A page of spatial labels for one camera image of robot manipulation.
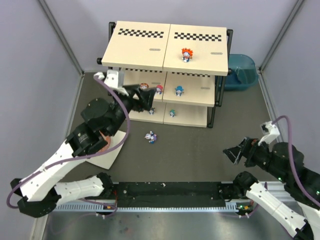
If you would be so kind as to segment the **orange lion Doraemon figure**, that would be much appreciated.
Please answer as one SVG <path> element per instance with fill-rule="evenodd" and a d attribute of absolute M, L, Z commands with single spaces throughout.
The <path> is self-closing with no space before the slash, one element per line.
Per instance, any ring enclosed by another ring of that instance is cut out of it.
<path fill-rule="evenodd" d="M 147 83 L 143 82 L 139 85 L 139 88 L 142 90 L 146 90 L 149 88 L 149 85 Z"/>

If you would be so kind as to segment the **orange crab Doraemon figure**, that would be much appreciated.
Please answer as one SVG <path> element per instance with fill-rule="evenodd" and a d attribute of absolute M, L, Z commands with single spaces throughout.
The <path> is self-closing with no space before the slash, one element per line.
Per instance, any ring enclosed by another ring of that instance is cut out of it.
<path fill-rule="evenodd" d="M 190 48 L 182 48 L 182 61 L 188 63 L 193 58 L 193 51 Z"/>

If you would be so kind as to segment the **purple white Doraemon figure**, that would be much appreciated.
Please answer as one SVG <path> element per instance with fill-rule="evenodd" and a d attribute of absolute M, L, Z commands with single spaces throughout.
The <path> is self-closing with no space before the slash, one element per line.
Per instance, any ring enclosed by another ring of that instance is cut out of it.
<path fill-rule="evenodd" d="M 148 142 L 153 144 L 156 140 L 157 140 L 157 135 L 151 134 Z"/>

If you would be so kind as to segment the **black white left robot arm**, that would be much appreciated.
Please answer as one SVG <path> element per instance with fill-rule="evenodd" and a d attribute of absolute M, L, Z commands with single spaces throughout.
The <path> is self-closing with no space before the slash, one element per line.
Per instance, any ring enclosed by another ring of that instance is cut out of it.
<path fill-rule="evenodd" d="M 90 158 L 97 157 L 108 145 L 123 122 L 128 122 L 130 111 L 149 111 L 153 105 L 155 88 L 142 89 L 138 84 L 124 87 L 125 94 L 111 91 L 113 102 L 104 98 L 91 100 L 81 112 L 84 122 L 64 140 L 58 150 L 28 177 L 15 178 L 10 185 L 20 196 L 17 209 L 24 215 L 40 218 L 56 207 L 85 198 L 108 198 L 114 184 L 106 173 L 84 180 L 61 182 L 67 173 Z"/>

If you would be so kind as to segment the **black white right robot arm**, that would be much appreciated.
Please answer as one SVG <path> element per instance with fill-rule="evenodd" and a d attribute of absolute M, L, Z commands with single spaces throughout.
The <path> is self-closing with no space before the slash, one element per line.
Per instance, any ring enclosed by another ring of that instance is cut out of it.
<path fill-rule="evenodd" d="M 302 209 L 300 215 L 273 196 L 251 173 L 243 171 L 233 180 L 235 193 L 240 198 L 256 202 L 282 225 L 294 240 L 320 238 L 320 175 L 304 166 L 304 155 L 287 142 L 272 148 L 256 138 L 246 137 L 242 142 L 223 150 L 226 157 L 238 164 L 259 167 L 271 174 Z"/>

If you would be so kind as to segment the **pink-hooded Doraemon figure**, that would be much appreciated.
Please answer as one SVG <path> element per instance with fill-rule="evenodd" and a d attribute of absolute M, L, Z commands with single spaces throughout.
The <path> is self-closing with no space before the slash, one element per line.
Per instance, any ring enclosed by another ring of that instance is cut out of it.
<path fill-rule="evenodd" d="M 164 87 L 162 85 L 158 84 L 156 86 L 156 94 L 157 95 L 162 95 L 163 94 L 163 90 L 164 90 Z"/>

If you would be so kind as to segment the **blue bucket Doraemon figure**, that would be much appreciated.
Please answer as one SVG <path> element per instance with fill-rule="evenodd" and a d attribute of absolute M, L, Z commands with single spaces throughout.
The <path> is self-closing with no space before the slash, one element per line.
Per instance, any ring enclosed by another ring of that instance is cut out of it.
<path fill-rule="evenodd" d="M 181 97 L 184 93 L 184 88 L 181 86 L 181 85 L 178 85 L 176 88 L 175 88 L 175 95 L 177 97 Z"/>

